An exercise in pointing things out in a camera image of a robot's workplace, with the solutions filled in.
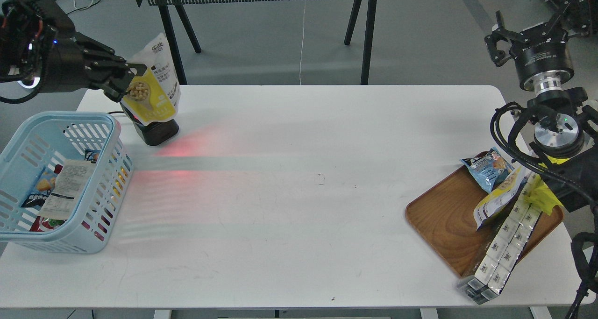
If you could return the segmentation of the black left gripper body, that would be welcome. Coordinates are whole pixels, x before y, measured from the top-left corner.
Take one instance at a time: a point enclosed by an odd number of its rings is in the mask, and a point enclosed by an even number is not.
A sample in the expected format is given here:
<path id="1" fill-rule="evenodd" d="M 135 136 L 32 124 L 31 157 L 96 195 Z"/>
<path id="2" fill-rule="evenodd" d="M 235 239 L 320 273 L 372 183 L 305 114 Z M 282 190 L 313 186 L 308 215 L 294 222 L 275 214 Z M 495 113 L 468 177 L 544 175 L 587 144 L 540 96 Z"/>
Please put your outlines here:
<path id="1" fill-rule="evenodd" d="M 87 73 L 87 47 L 105 46 L 77 32 L 53 1 L 6 1 L 1 6 L 1 81 L 40 92 L 98 90 L 109 77 Z"/>

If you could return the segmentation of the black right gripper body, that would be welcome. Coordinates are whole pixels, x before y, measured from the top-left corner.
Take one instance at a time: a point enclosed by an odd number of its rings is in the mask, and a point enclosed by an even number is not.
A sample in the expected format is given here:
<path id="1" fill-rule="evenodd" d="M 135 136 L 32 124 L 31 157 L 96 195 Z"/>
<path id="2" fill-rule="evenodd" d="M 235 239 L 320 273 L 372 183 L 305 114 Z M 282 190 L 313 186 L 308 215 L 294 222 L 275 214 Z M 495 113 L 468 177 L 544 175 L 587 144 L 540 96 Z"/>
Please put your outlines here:
<path id="1" fill-rule="evenodd" d="M 533 91 L 532 78 L 540 73 L 555 71 L 562 83 L 574 76 L 574 66 L 567 47 L 569 39 L 566 30 L 555 30 L 541 36 L 547 30 L 533 30 L 533 37 L 527 43 L 513 42 L 510 56 L 514 59 L 519 87 L 524 91 Z"/>

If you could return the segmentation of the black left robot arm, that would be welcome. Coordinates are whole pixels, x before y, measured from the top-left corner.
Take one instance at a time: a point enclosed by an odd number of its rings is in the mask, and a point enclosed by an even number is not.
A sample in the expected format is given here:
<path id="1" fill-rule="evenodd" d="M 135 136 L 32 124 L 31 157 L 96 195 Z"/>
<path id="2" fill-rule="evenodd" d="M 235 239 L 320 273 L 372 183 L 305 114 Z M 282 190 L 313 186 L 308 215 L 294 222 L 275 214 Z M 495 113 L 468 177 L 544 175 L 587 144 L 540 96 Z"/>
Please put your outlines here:
<path id="1" fill-rule="evenodd" d="M 108 47 L 77 32 L 55 0 L 5 0 L 1 4 L 1 82 L 30 88 L 21 104 L 39 93 L 102 90 L 113 102 L 128 92 L 147 66 L 126 61 Z"/>

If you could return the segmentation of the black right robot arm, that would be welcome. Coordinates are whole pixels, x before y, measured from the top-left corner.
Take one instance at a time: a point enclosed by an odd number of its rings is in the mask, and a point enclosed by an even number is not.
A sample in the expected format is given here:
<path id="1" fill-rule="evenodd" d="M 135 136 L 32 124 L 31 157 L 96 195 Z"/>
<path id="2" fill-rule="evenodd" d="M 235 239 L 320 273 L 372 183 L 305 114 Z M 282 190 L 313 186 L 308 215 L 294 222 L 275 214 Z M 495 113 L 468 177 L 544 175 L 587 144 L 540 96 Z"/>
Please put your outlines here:
<path id="1" fill-rule="evenodd" d="M 549 21 L 515 32 L 500 11 L 484 42 L 495 66 L 513 60 L 519 87 L 534 92 L 526 106 L 498 108 L 491 135 L 516 162 L 538 174 L 568 211 L 597 215 L 597 110 L 583 87 L 564 89 L 574 76 L 567 43 L 591 32 L 589 0 L 560 0 Z"/>

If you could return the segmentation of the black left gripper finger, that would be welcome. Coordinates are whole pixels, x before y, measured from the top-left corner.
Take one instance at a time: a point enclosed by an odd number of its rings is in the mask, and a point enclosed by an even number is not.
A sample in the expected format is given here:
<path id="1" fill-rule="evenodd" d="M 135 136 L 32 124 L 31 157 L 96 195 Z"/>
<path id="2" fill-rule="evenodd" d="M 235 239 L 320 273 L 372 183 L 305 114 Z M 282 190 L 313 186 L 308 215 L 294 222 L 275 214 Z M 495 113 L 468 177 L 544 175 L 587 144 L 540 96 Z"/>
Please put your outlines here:
<path id="1" fill-rule="evenodd" d="M 111 76 L 100 84 L 103 94 L 113 102 L 120 102 L 128 93 L 128 87 L 136 74 L 124 74 L 122 77 Z"/>
<path id="2" fill-rule="evenodd" d="M 91 77 L 124 77 L 131 72 L 133 76 L 143 76 L 145 64 L 128 62 L 115 54 L 108 46 L 87 47 L 87 73 Z"/>

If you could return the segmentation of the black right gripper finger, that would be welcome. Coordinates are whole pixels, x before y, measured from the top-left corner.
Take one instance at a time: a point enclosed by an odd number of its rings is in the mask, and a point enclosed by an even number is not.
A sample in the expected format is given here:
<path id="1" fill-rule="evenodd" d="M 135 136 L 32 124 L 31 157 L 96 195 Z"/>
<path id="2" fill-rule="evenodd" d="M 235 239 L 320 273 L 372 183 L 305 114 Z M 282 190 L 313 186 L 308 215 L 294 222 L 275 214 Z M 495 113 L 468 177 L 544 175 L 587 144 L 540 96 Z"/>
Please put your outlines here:
<path id="1" fill-rule="evenodd" d="M 549 21 L 541 25 L 541 36 L 565 30 L 570 37 L 597 34 L 597 13 L 592 10 L 592 0 L 558 0 L 556 11 Z"/>
<path id="2" fill-rule="evenodd" d="M 484 42 L 491 61 L 496 67 L 501 67 L 512 57 L 506 51 L 498 48 L 498 42 L 519 42 L 519 33 L 505 28 L 504 19 L 500 11 L 496 11 L 495 17 L 496 23 L 492 27 L 491 33 L 485 36 Z"/>

